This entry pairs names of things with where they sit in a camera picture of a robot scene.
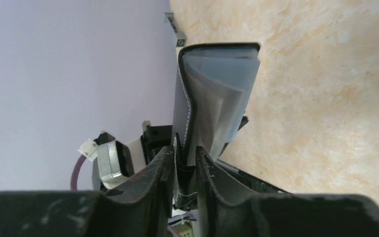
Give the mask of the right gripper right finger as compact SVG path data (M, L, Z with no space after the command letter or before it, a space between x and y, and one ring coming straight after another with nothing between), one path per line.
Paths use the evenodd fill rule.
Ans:
M196 148L203 237L379 237L379 206L362 195L259 193Z

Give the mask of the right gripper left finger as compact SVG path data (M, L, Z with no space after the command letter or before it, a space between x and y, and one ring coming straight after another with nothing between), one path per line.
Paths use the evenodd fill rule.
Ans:
M164 237L174 151L162 148L115 189L0 192L0 237Z

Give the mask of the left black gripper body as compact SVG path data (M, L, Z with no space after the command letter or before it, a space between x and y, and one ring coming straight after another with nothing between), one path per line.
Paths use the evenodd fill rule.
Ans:
M172 125L152 126L149 120L142 123L143 134L140 136L144 160L148 165L158 152L171 144Z

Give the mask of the black leather card holder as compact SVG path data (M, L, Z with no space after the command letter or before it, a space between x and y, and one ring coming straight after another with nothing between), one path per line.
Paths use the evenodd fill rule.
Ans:
M196 208L196 148L217 160L236 136L259 70L260 49L257 42L222 42L179 51L171 140L175 208Z

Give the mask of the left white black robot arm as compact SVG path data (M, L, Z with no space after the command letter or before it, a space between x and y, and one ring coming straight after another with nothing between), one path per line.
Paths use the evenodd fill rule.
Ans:
M162 147L170 145L172 126L151 126L151 122L146 120L142 123L142 127L143 134L140 137L140 145L145 165L148 165ZM260 193L286 193L285 190L246 173L222 160L217 160L216 163L231 176L252 190Z

